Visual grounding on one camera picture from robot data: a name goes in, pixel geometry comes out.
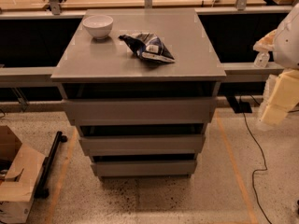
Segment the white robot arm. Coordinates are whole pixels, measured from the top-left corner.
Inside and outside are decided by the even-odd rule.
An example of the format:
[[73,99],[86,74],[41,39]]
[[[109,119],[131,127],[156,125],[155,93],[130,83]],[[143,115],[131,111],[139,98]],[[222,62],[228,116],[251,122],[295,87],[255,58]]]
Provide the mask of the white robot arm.
[[259,123],[264,129],[275,127],[299,104],[299,4],[278,28],[258,40],[253,49],[273,53],[274,62],[283,72],[270,76],[264,87]]

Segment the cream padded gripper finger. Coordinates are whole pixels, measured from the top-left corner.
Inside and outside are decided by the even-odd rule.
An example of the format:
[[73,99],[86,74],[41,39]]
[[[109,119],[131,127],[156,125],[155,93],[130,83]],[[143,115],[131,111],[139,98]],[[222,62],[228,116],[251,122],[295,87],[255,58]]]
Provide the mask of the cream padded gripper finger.
[[299,71],[286,69],[266,80],[259,108],[259,126],[275,127],[299,104]]

